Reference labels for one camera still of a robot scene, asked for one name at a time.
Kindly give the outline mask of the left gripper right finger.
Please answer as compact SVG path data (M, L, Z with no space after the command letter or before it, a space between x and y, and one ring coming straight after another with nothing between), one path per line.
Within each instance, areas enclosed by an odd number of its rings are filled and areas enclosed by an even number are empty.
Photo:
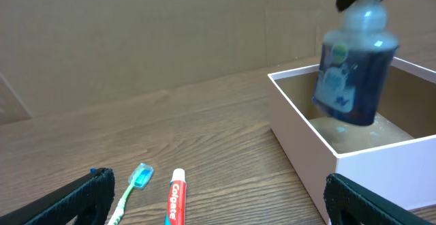
M339 173L327 176L324 202L332 225L431 225Z

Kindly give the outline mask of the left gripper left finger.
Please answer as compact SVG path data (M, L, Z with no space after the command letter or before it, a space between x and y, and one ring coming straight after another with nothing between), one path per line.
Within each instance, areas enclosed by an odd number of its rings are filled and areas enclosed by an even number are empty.
M114 200L112 169L98 168L1 216L2 224L104 224Z

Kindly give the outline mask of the green white toothbrush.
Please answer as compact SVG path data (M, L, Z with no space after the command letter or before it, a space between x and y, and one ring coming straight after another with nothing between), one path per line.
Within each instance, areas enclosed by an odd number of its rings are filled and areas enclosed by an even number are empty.
M125 205L127 203L127 199L133 189L143 189L147 183L150 181L153 176L154 168L145 163L140 163L133 173L129 176L128 182L129 185L127 189L124 191L122 197L119 199L118 204L112 214L108 225L118 225L121 219L124 216Z

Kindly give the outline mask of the purple soap dispenser bottle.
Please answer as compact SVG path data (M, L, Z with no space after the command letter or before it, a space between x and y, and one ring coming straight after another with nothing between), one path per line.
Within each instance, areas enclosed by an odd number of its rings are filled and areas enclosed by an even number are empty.
M340 28L323 37L313 103L327 115L359 126L374 122L386 75L399 48L386 31L381 0L357 0Z

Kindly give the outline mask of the red green toothpaste tube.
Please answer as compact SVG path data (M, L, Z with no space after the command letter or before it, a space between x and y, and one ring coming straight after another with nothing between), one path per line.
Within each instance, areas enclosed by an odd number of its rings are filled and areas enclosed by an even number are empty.
M177 168L172 173L167 200L165 225L185 225L187 183L185 171Z

